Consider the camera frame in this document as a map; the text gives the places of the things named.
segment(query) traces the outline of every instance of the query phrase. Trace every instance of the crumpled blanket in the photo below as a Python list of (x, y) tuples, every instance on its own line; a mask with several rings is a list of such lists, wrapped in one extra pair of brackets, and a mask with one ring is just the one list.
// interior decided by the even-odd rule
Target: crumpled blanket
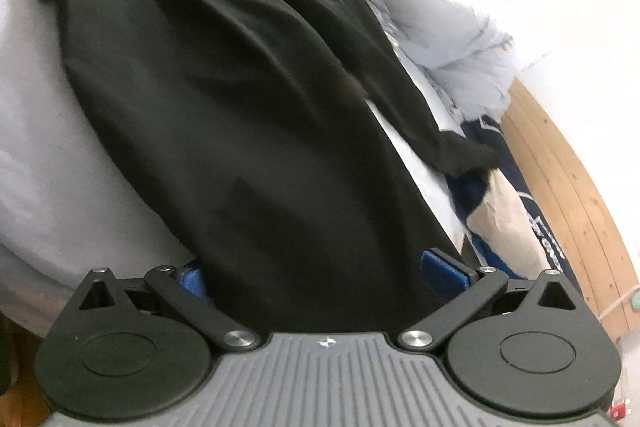
[(459, 0), (368, 1), (402, 51), (447, 93), (459, 122), (500, 120), (516, 64), (511, 36), (491, 17)]

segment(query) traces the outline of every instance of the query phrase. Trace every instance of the white wall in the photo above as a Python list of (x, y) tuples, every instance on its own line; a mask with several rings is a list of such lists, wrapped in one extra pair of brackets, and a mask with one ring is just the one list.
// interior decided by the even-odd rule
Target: white wall
[(470, 0), (510, 31), (522, 81), (574, 148), (640, 275), (640, 0)]

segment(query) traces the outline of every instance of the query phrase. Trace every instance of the gray textured platform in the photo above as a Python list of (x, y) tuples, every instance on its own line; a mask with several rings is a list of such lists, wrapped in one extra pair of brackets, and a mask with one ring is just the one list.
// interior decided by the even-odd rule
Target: gray textured platform
[[(54, 414), (46, 427), (88, 423)], [(459, 395), (430, 357), (383, 335), (275, 335), (227, 355), (190, 399), (132, 427), (513, 427)], [(602, 416), (567, 423), (610, 426)]]

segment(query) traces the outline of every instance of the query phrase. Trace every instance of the black trousers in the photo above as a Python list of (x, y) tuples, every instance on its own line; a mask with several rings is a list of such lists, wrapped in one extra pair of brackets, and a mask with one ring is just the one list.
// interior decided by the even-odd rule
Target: black trousers
[(364, 0), (56, 1), (83, 110), (220, 309), (339, 332), (437, 307), (420, 254), (457, 254), (366, 99), (439, 171), (496, 158), (438, 131)]

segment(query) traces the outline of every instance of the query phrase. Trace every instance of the beige fabric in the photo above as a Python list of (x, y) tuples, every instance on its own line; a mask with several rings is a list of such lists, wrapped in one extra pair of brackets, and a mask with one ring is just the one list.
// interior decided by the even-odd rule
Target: beige fabric
[(536, 279), (550, 266), (518, 193), (498, 169), (489, 172), (487, 186), (482, 203), (466, 220), (469, 230), (518, 275)]

